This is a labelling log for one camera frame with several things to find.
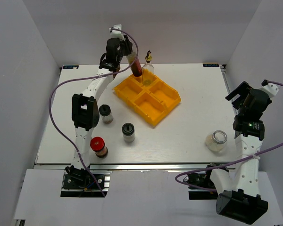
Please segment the dark sauce bottle black cap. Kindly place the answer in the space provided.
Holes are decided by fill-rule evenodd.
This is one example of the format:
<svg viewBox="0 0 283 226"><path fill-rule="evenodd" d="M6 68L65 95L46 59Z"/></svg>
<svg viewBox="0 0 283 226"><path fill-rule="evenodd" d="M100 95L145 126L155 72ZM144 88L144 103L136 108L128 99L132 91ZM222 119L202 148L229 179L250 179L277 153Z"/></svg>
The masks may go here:
<svg viewBox="0 0 283 226"><path fill-rule="evenodd" d="M131 70L134 77L142 76L142 67L135 52L132 52L127 57L128 63L131 65Z"/></svg>

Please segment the clear oil bottle gold spout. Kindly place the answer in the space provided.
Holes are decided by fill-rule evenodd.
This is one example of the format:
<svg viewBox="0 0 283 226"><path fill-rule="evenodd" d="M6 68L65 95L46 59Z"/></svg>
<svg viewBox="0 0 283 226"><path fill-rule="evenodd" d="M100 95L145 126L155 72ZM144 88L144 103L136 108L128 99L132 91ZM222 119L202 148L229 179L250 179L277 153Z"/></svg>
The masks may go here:
<svg viewBox="0 0 283 226"><path fill-rule="evenodd" d="M144 86L149 86L154 81L154 66L151 63L152 55L151 51L148 50L145 57L145 64L142 67L142 84Z"/></svg>

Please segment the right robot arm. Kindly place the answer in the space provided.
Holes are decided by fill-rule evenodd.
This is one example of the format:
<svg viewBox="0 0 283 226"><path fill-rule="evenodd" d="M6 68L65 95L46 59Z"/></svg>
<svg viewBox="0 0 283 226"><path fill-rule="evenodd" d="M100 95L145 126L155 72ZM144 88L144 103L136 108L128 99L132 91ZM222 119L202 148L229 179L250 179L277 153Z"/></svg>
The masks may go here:
<svg viewBox="0 0 283 226"><path fill-rule="evenodd" d="M265 126L260 119L278 93L278 87L267 83L254 89L242 82L226 96L237 114L233 122L234 140L237 150L236 171L230 178L226 167L208 170L203 176L204 184L215 187L218 194L218 215L252 225L268 210L268 202L262 200L258 186L259 156Z"/></svg>

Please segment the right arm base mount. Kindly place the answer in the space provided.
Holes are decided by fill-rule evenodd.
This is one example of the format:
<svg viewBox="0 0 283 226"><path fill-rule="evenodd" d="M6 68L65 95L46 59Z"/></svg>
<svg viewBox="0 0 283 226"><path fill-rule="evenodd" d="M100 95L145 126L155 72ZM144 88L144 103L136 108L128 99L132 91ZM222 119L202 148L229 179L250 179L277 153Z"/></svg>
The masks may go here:
<svg viewBox="0 0 283 226"><path fill-rule="evenodd" d="M205 174L189 174L183 179L183 182L207 189L215 189L213 182L207 179ZM194 187L189 187L188 194L189 200L216 200L218 197L217 192L205 191Z"/></svg>

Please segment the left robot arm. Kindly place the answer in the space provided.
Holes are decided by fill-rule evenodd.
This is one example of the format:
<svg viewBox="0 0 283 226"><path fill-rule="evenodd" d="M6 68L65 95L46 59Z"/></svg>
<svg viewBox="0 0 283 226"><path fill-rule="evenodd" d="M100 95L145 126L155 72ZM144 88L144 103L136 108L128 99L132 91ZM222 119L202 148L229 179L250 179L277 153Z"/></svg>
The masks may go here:
<svg viewBox="0 0 283 226"><path fill-rule="evenodd" d="M90 165L90 141L92 132L100 120L98 100L104 89L110 84L120 70L120 62L124 56L133 52L132 43L127 35L107 40L106 52L100 59L97 72L98 78L92 79L89 86L80 94L72 96L72 121L75 126L75 154L70 167L66 167L67 174L74 176L74 182L80 188L90 183L90 176L85 167Z"/></svg>

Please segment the black-cap white spice jar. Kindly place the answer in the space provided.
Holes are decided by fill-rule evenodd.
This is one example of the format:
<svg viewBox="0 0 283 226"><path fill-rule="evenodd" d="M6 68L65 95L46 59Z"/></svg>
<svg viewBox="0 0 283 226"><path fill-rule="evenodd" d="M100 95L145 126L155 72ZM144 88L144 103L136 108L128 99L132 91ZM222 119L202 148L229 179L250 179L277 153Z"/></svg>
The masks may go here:
<svg viewBox="0 0 283 226"><path fill-rule="evenodd" d="M122 126L122 133L125 142L133 142L135 140L135 129L131 123L125 123Z"/></svg>

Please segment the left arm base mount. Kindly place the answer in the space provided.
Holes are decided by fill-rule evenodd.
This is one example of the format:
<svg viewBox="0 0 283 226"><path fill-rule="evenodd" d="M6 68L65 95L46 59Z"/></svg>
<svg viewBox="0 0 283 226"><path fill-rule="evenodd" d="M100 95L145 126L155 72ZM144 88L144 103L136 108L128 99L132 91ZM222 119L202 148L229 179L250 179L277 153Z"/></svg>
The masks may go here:
<svg viewBox="0 0 283 226"><path fill-rule="evenodd" d="M94 179L85 169L67 166L64 170L60 197L67 198L104 198L109 188L110 175L94 173Z"/></svg>

